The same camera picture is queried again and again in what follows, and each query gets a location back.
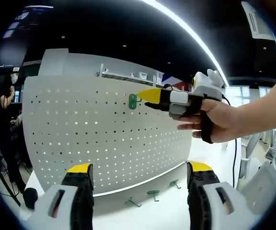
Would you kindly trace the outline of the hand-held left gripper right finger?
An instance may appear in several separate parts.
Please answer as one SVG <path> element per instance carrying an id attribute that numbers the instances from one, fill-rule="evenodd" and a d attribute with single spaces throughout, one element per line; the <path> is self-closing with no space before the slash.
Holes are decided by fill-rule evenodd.
<path id="1" fill-rule="evenodd" d="M 191 230 L 248 230 L 253 213 L 244 196 L 220 182 L 211 167 L 194 161 L 187 165 L 187 203 Z"/>

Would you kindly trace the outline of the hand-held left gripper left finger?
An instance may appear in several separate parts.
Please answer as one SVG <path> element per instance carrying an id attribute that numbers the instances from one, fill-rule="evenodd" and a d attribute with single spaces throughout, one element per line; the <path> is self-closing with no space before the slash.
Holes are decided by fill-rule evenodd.
<path id="1" fill-rule="evenodd" d="M 61 184 L 49 188 L 35 203 L 35 230 L 92 230 L 94 211 L 93 165 L 67 170 Z"/>

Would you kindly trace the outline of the person's right hand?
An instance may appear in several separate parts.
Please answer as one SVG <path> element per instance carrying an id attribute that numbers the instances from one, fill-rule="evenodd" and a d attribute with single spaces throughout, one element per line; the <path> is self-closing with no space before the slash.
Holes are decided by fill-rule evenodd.
<path id="1" fill-rule="evenodd" d="M 249 133 L 240 117 L 240 109 L 223 102 L 204 99 L 198 114 L 177 119 L 178 130 L 191 130 L 194 138 L 209 143 L 222 143 Z"/>

